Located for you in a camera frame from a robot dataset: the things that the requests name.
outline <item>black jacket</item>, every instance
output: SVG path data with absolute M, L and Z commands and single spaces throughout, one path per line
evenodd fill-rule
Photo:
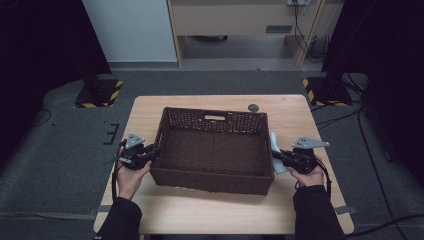
M 297 240 L 345 239 L 324 186 L 303 187 L 293 196 Z M 116 198 L 100 231 L 93 239 L 138 240 L 141 210 L 137 204 Z

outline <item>woven texture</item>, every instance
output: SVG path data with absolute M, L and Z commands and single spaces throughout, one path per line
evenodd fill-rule
M 274 180 L 265 113 L 165 108 L 158 185 L 266 195 Z

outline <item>basket handle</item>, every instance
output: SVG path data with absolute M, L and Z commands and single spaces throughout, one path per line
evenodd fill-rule
M 217 111 L 204 111 L 203 119 L 209 121 L 227 121 L 228 113 Z

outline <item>wall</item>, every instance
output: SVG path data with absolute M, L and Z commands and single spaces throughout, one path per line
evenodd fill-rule
M 166 0 L 83 0 L 108 62 L 177 62 Z

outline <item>light wood tabletop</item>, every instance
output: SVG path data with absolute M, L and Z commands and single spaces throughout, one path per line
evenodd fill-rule
M 268 114 L 269 131 L 277 135 L 281 149 L 292 150 L 300 136 L 320 140 L 308 103 L 302 95 L 202 95 L 141 96 L 136 98 L 124 138 L 134 133 L 153 143 L 164 107 L 248 112 L 256 104 Z M 324 148 L 315 149 L 332 180 L 331 202 L 345 206 L 343 195 Z M 296 180 L 283 173 L 275 177 L 267 196 L 210 193 L 200 190 L 157 186 L 150 174 L 141 183 L 133 201 L 143 212 L 140 234 L 293 234 L 293 194 Z M 111 205 L 109 179 L 101 205 Z M 97 214 L 97 232 L 107 216 Z M 338 215 L 345 233 L 354 230 L 349 213 Z

